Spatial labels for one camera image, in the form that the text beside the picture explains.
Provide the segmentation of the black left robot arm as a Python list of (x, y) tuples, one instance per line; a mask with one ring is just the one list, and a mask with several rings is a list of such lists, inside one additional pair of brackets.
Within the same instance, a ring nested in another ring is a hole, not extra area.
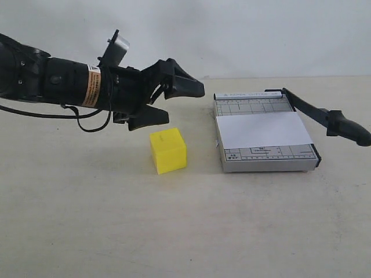
[(200, 98), (202, 82), (172, 58), (145, 69), (121, 67), (129, 42), (115, 33), (98, 65), (52, 57), (48, 52), (1, 35), (1, 98), (59, 105), (81, 120), (79, 108), (127, 124), (130, 131), (169, 123), (169, 114), (154, 107), (160, 96)]

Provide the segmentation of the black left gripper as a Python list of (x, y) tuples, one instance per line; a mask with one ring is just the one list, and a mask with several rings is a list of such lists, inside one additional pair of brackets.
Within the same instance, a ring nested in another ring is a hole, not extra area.
[(114, 123), (128, 123), (129, 131), (169, 123), (169, 114), (153, 107), (164, 98), (205, 95), (204, 84), (186, 73), (176, 60), (158, 60), (146, 69), (102, 67), (98, 109), (112, 113)]

